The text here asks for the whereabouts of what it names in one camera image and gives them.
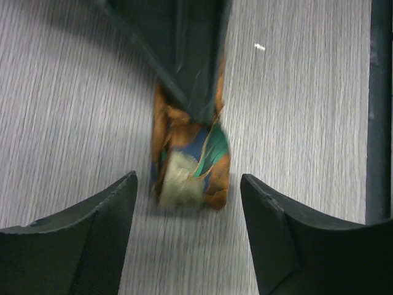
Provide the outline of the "floral patterned necktie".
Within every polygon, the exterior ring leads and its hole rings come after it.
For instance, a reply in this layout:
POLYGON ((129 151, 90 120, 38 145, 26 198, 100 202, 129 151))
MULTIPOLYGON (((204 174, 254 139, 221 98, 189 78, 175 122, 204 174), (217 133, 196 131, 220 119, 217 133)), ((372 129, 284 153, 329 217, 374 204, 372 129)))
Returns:
POLYGON ((222 209, 230 182, 230 148, 220 123, 225 65, 221 64, 212 124, 193 122, 157 84, 153 107, 153 192, 162 208, 222 209))

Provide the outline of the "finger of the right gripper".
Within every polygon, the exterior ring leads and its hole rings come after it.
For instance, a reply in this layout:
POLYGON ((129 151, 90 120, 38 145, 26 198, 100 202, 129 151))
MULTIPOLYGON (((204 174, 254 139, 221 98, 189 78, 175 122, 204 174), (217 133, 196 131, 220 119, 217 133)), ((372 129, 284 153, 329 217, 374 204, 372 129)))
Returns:
POLYGON ((189 116, 209 123, 231 1, 122 0, 95 4, 124 30, 189 116))

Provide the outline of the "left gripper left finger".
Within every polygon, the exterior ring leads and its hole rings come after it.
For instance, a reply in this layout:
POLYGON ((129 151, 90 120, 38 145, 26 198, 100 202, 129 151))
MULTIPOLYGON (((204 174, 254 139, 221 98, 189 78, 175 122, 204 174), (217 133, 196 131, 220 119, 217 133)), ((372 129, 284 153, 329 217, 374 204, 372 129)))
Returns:
POLYGON ((118 294, 138 179, 27 226, 1 229, 1 294, 118 294))

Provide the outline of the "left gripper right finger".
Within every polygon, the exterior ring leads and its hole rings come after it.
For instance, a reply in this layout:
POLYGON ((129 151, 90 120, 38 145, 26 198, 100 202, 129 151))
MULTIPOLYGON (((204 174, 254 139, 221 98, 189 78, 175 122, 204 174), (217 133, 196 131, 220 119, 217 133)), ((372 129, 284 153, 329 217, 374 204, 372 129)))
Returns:
POLYGON ((250 174, 240 189, 260 294, 392 293, 391 220, 339 219, 250 174))

